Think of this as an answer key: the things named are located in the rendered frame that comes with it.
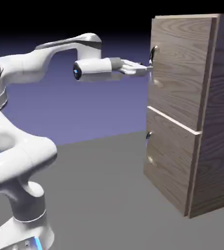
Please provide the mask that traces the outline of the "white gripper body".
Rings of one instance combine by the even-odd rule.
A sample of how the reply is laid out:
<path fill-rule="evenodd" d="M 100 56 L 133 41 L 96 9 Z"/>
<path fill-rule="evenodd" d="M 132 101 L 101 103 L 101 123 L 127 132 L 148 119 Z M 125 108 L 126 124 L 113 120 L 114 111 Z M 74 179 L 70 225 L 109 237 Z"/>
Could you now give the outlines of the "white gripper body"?
<path fill-rule="evenodd" d="M 130 76 L 145 76 L 148 74 L 148 67 L 132 62 L 129 60 L 121 60 L 122 61 L 122 66 L 119 68 L 119 72 L 130 75 Z"/>

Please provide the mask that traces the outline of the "long curved metal handle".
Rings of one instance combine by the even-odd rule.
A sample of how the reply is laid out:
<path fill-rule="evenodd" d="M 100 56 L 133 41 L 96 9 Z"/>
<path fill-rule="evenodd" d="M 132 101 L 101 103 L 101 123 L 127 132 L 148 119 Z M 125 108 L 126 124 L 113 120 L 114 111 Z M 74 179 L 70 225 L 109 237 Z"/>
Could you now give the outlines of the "long curved metal handle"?
<path fill-rule="evenodd" d="M 154 61 L 155 61 L 155 54 L 159 51 L 159 46 L 156 44 L 153 46 L 153 48 L 150 51 L 150 56 L 149 56 L 149 66 L 154 67 Z M 149 72 L 149 84 L 153 85 L 154 84 L 154 79 L 153 79 L 153 73 L 154 70 Z"/>

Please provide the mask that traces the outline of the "tall wood cabinet door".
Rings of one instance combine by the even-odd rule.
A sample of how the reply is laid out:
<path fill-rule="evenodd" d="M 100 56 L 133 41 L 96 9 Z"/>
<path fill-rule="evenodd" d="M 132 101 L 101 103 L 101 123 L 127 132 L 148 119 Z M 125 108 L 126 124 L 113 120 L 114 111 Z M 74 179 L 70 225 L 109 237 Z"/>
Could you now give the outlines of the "tall wood cabinet door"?
<path fill-rule="evenodd" d="M 148 105 L 194 131 L 202 128 L 217 15 L 158 16 Z"/>

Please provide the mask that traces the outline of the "light wood cabinet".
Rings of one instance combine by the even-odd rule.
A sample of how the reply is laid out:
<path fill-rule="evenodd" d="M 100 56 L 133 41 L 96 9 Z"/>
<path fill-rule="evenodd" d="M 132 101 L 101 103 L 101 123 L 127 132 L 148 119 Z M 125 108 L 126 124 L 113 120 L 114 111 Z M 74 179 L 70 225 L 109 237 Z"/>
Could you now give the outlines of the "light wood cabinet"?
<path fill-rule="evenodd" d="M 217 15 L 218 20 L 203 102 L 202 134 L 189 193 L 189 218 L 224 207 L 224 14 L 210 15 Z"/>

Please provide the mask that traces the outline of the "short wood cabinet door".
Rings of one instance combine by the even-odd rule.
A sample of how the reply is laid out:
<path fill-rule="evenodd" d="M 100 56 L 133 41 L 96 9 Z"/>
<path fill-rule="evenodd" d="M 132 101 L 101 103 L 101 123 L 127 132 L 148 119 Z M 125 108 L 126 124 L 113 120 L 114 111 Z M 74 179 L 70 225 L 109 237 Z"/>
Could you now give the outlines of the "short wood cabinet door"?
<path fill-rule="evenodd" d="M 194 131 L 157 109 L 147 107 L 146 132 L 151 131 L 155 165 L 144 163 L 144 174 L 183 215 L 189 193 L 201 131 Z"/>

